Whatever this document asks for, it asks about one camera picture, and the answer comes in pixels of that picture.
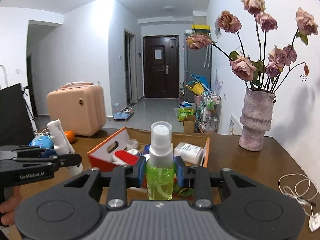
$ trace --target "pink ceramic vase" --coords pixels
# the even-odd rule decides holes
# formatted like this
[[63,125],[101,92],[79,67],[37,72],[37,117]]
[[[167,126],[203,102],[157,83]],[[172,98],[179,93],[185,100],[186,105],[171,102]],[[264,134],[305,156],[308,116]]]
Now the pink ceramic vase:
[[274,94],[246,88],[240,117],[243,129],[239,145],[242,148],[252,152],[262,149],[264,133],[271,129],[274,97]]

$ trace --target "green bottle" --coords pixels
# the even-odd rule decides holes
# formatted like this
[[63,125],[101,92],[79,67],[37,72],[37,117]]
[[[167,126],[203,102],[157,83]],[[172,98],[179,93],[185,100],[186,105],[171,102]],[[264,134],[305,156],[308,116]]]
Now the green bottle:
[[146,176],[149,200],[171,200],[174,183],[172,127],[167,122],[151,126],[150,158]]

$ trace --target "spray bottle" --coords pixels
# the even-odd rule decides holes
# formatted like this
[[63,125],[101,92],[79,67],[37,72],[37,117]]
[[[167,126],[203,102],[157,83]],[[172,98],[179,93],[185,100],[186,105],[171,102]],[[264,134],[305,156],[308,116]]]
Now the spray bottle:
[[[51,139],[54,143],[54,150],[58,155],[76,153],[74,148],[69,143],[66,135],[64,134],[59,119],[49,122],[47,124],[47,127],[50,131]],[[82,164],[80,164],[79,166],[68,167],[68,170],[71,176],[75,176],[83,171],[83,166]]]
[[172,127],[167,122],[151,126],[150,158],[147,162],[149,200],[171,200],[174,182]]

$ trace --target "human hand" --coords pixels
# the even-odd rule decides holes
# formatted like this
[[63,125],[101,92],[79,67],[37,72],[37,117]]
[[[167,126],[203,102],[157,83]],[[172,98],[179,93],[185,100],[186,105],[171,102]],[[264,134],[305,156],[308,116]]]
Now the human hand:
[[0,204],[0,212],[4,214],[1,218],[1,222],[5,226],[14,225],[14,211],[22,200],[20,188],[21,186],[14,187],[12,189],[12,196]]

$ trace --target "pink suitcase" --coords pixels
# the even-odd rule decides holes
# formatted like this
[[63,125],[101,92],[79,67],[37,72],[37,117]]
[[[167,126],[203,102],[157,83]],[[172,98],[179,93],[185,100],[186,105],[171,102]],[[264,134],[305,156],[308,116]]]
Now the pink suitcase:
[[92,136],[106,123],[103,90],[92,82],[69,83],[47,95],[49,115],[64,131]]

